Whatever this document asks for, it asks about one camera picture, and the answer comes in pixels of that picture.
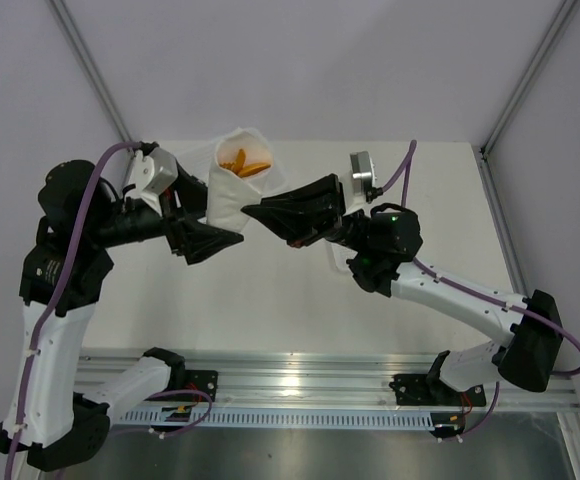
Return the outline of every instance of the black mount bracket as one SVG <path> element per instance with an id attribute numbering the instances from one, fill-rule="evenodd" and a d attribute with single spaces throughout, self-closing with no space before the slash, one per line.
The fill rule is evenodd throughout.
<path id="1" fill-rule="evenodd" d="M 388 386 L 397 397 L 397 405 L 408 407 L 461 407 L 462 394 L 465 393 L 473 407 L 485 407 L 486 395 L 482 385 L 474 386 L 465 392 L 455 392 L 447 388 L 442 398 L 435 396 L 427 381 L 427 373 L 400 373 L 393 377 Z"/>
<path id="2" fill-rule="evenodd" d="M 174 352 L 163 348 L 153 347 L 143 354 L 144 357 L 153 357 L 161 360 L 170 367 L 170 381 L 164 390 L 194 389 L 207 393 L 214 402 L 219 385 L 219 372 L 216 370 L 186 370 L 185 359 Z M 190 402 L 197 398 L 195 395 L 172 395 L 167 398 L 171 402 Z"/>

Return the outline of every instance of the french fries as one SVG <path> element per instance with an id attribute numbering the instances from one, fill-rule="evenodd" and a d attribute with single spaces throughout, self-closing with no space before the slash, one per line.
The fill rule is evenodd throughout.
<path id="1" fill-rule="evenodd" d="M 256 175 L 259 172 L 263 172 L 271 167 L 268 162 L 257 162 L 246 165 L 246 152 L 243 148 L 239 149 L 237 153 L 237 158 L 234 162 L 224 162 L 220 163 L 221 168 L 230 170 L 232 173 L 237 175 L 239 178 L 247 178 L 252 175 Z"/>

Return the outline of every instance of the fry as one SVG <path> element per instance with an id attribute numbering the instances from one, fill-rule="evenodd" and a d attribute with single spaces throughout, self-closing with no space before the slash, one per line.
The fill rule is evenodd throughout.
<path id="1" fill-rule="evenodd" d="M 253 163 L 251 165 L 248 165 L 247 167 L 243 167 L 239 171 L 238 175 L 239 178 L 251 177 L 252 175 L 256 175 L 259 172 L 263 172 L 268 168 L 270 168 L 269 163 L 266 162 Z"/>
<path id="2" fill-rule="evenodd" d="M 245 163 L 246 163 L 246 152 L 243 148 L 240 148 L 239 153 L 237 153 L 237 159 L 234 161 L 234 164 L 232 165 L 232 171 L 238 175 Z"/>

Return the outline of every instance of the metal frame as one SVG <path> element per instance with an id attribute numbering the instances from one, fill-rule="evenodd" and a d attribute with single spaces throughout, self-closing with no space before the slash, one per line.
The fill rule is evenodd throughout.
<path id="1" fill-rule="evenodd" d="M 546 65 L 548 59 L 554 52 L 559 40 L 568 28 L 568 25 L 577 13 L 580 7 L 580 0 L 563 0 L 557 9 L 554 17 L 548 24 L 543 38 L 539 42 L 534 51 L 530 62 L 526 66 L 521 78 L 517 82 L 512 94 L 510 95 L 505 107 L 501 111 L 499 118 L 495 122 L 494 128 L 491 130 L 488 139 L 486 140 L 482 152 L 484 158 L 487 160 L 499 138 L 505 131 L 506 127 L 514 118 L 515 113 L 524 102 L 530 90 L 534 86 L 537 78 L 541 74 L 543 67 Z"/>
<path id="2" fill-rule="evenodd" d="M 561 432 L 566 443 L 575 478 L 580 479 L 580 414 L 558 413 Z"/>
<path id="3" fill-rule="evenodd" d="M 477 161 L 477 168 L 479 169 L 481 181 L 483 182 L 483 190 L 486 194 L 486 200 L 488 201 L 490 213 L 494 221 L 494 227 L 497 231 L 497 237 L 499 238 L 499 244 L 501 245 L 501 250 L 503 252 L 503 259 L 506 263 L 506 268 L 508 269 L 508 275 L 510 276 L 510 283 L 515 292 L 528 295 L 530 290 L 528 289 L 528 284 L 526 283 L 521 269 L 521 262 L 519 261 L 519 257 L 517 256 L 517 252 L 512 242 L 510 228 L 508 227 L 503 206 L 501 205 L 501 199 L 497 192 L 490 164 L 483 158 L 478 150 L 475 150 L 475 159 Z"/>
<path id="4" fill-rule="evenodd" d="M 130 135 L 130 131 L 119 113 L 119 109 L 110 94 L 110 90 L 94 61 L 94 57 L 90 53 L 90 49 L 88 48 L 88 45 L 86 45 L 68 6 L 63 0 L 46 0 L 46 5 L 48 5 L 48 8 L 52 11 L 54 18 L 59 25 L 59 29 L 64 34 L 66 42 L 70 46 L 75 59 L 81 67 L 81 71 L 97 96 L 103 113 L 117 132 L 119 140 L 122 142 L 132 141 L 132 135 Z"/>
<path id="5" fill-rule="evenodd" d="M 190 412 L 188 420 L 168 419 L 172 407 L 146 405 L 124 415 L 119 425 L 150 427 L 181 427 L 199 420 L 207 407 L 202 405 Z M 203 421 L 204 427 L 222 428 L 280 428 L 301 430 L 401 430 L 432 431 L 432 416 L 426 412 L 395 412 L 392 410 L 363 412 L 359 410 L 318 411 L 288 408 L 213 407 Z"/>
<path id="6" fill-rule="evenodd" d="M 194 370 L 219 372 L 216 406 L 305 411 L 338 410 L 447 411 L 444 407 L 396 405 L 388 387 L 397 373 L 426 373 L 435 355 L 327 355 L 304 353 L 225 353 L 177 351 Z M 137 349 L 83 349 L 75 389 L 83 391 L 109 381 L 132 366 L 142 354 Z M 492 398 L 494 388 L 486 387 Z M 165 402 L 178 405 L 177 402 Z M 475 408 L 475 411 L 486 408 Z M 502 383 L 497 405 L 501 412 L 579 412 L 571 380 L 555 378 L 548 390 L 532 394 Z"/>

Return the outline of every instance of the white wall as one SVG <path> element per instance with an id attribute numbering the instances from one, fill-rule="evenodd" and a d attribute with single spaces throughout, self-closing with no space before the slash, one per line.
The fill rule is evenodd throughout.
<path id="1" fill-rule="evenodd" d="M 493 166 L 529 284 L 556 296 L 580 338 L 580 11 Z"/>
<path id="2" fill-rule="evenodd" d="M 44 3 L 0 0 L 0 420 L 23 338 L 19 279 L 42 214 L 37 193 L 54 165 L 94 159 L 114 142 Z"/>
<path id="3" fill-rule="evenodd" d="M 132 130 L 480 145 L 560 0 L 68 0 Z"/>

